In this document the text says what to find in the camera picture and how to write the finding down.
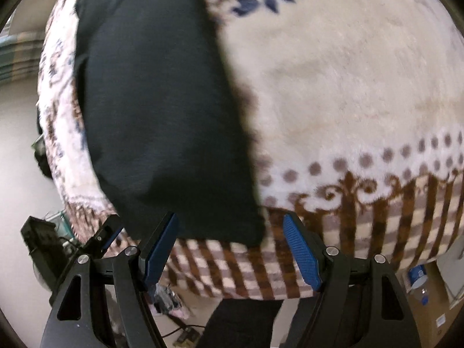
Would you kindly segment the blue white bottle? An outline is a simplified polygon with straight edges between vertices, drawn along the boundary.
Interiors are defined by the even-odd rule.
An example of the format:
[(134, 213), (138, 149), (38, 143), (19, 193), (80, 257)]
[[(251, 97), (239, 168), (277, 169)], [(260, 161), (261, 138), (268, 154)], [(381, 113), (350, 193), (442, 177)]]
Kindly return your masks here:
[(410, 293), (422, 304), (429, 303), (429, 293), (426, 287), (428, 275), (424, 265), (415, 266), (407, 273), (407, 278), (411, 285)]

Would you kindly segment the black knit garment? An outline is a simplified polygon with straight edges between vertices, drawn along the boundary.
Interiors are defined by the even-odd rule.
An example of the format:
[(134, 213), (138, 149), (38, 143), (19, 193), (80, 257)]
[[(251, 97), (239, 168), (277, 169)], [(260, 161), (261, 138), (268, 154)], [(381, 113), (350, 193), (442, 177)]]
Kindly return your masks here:
[(99, 185), (134, 239), (257, 247), (248, 139), (203, 0), (77, 0), (75, 82)]

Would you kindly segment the cardboard box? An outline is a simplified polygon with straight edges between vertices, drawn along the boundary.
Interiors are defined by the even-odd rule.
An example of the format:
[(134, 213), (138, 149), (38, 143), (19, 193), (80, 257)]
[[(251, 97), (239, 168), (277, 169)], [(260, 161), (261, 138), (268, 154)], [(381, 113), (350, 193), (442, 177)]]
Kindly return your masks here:
[(463, 347), (452, 334), (463, 320), (463, 300), (451, 307), (447, 289), (435, 262), (425, 264), (424, 291), (412, 290), (407, 271), (398, 273), (417, 325), (422, 347)]

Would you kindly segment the striped green beige curtain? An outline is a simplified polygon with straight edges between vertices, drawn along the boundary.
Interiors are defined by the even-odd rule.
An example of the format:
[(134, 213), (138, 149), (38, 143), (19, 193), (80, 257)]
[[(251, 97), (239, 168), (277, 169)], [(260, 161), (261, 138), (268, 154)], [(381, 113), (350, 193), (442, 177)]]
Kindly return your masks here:
[(44, 38), (43, 32), (1, 37), (1, 85), (38, 74)]

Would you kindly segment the black trousers leg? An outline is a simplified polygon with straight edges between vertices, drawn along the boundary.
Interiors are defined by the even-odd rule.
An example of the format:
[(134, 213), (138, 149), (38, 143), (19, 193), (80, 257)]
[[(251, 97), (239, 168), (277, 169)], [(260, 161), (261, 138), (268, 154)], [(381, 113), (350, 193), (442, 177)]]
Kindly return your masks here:
[(282, 300), (223, 299), (209, 318), (197, 348), (269, 348)]

